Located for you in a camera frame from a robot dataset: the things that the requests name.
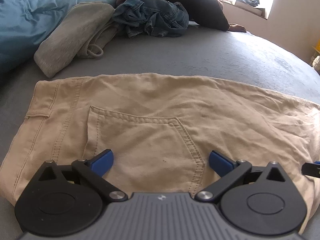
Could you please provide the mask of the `grey sweatpants with drawstring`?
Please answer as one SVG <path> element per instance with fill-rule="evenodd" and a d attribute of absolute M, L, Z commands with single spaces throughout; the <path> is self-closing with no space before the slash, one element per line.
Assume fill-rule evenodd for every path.
<path fill-rule="evenodd" d="M 77 57 L 97 59 L 114 38 L 118 25 L 112 20 L 115 9 L 102 2 L 80 3 L 72 7 L 59 26 L 34 54 L 34 61 L 52 78 Z"/>

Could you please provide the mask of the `shoes on white box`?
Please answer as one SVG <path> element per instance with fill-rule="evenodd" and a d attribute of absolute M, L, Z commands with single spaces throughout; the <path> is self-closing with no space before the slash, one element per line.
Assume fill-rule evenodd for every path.
<path fill-rule="evenodd" d="M 262 18 L 266 16 L 265 8 L 259 7 L 260 0 L 236 0 L 234 5 Z"/>

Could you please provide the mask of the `blue denim jeans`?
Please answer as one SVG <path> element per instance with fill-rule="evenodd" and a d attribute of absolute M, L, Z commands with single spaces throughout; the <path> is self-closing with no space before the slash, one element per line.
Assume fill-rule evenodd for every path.
<path fill-rule="evenodd" d="M 142 33 L 154 37 L 179 37 L 189 25 L 189 15 L 183 5 L 166 0 L 126 0 L 116 7 L 113 20 L 130 38 Z"/>

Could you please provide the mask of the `blue duvet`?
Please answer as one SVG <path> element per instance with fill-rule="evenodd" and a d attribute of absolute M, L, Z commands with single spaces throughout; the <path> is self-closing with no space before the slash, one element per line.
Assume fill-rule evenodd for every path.
<path fill-rule="evenodd" d="M 1 0 L 1 74 L 33 57 L 39 45 L 79 3 L 116 0 Z"/>

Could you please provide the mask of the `white woven ball lamp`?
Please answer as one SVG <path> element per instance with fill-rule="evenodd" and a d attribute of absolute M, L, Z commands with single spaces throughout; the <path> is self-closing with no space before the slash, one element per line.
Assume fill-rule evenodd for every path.
<path fill-rule="evenodd" d="M 312 67 L 315 71 L 320 72 L 320 56 L 316 56 L 312 62 Z"/>

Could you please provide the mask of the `beige trousers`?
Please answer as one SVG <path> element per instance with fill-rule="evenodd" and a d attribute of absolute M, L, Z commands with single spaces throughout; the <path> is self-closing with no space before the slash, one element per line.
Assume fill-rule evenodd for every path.
<path fill-rule="evenodd" d="M 277 161 L 311 218 L 319 180 L 301 173 L 319 159 L 319 104 L 234 81 L 153 73 L 39 81 L 1 165 L 1 195 L 15 204 L 46 160 L 68 165 L 105 149 L 104 178 L 125 191 L 195 194 L 218 179 L 216 150 L 255 166 Z"/>

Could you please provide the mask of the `grey bed blanket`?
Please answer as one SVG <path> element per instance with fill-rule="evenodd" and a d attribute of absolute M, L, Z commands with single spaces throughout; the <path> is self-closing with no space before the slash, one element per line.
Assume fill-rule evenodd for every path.
<path fill-rule="evenodd" d="M 294 54 L 249 32 L 223 32 L 195 24 L 176 38 L 117 36 L 105 46 L 102 58 L 74 59 L 54 78 L 125 73 L 210 76 L 319 104 L 319 74 Z M 1 162 L 40 80 L 47 78 L 33 57 L 1 75 Z M 20 234 L 13 206 L 1 197 L 1 239 L 16 239 Z"/>

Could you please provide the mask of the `yellow box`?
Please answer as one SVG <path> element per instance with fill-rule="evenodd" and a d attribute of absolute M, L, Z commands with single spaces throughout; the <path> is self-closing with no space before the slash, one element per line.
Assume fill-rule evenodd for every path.
<path fill-rule="evenodd" d="M 313 50 L 315 51 L 315 56 L 320 54 L 320 40 L 318 40 L 317 44 L 312 47 Z"/>

